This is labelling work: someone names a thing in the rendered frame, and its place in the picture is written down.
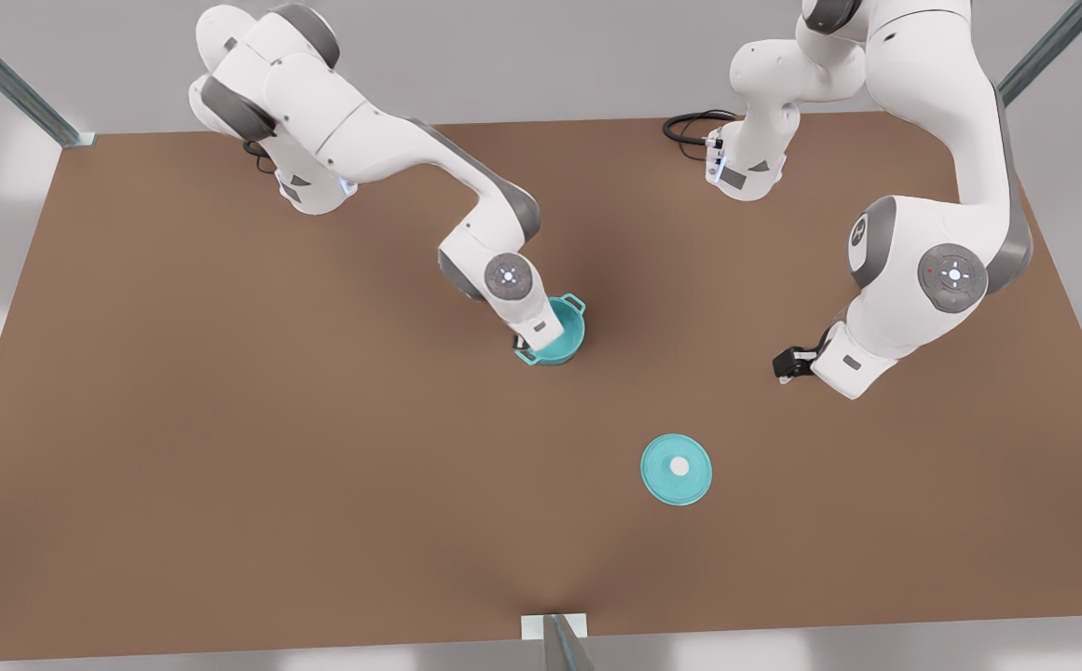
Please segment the teal pot lid white knob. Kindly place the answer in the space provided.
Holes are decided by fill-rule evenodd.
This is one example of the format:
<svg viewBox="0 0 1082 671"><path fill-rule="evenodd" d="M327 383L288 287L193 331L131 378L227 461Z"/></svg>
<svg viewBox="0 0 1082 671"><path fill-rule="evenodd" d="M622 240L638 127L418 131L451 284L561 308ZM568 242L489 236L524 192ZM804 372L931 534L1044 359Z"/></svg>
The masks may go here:
<svg viewBox="0 0 1082 671"><path fill-rule="evenodd" d="M656 500L687 506L705 497L714 468L702 445L681 433L652 439L641 456L641 481Z"/></svg>

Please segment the silver frame post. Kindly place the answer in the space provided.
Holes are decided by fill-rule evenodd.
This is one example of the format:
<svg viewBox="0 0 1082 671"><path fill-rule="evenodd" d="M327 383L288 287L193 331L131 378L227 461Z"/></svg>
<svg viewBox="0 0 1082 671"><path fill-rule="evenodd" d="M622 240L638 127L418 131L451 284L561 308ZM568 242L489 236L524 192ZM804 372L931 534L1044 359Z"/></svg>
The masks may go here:
<svg viewBox="0 0 1082 671"><path fill-rule="evenodd" d="M62 148L93 147L97 133L77 131L54 106L0 60L0 93Z"/></svg>
<svg viewBox="0 0 1082 671"><path fill-rule="evenodd" d="M1070 47L1082 34L1082 0L1065 9L1061 16L1053 22L1047 32L1010 68L997 84L1004 106L1016 101L1022 91L1035 82L1035 78Z"/></svg>
<svg viewBox="0 0 1082 671"><path fill-rule="evenodd" d="M545 671L596 671L586 647L586 614L529 614L520 617L522 640L543 642Z"/></svg>

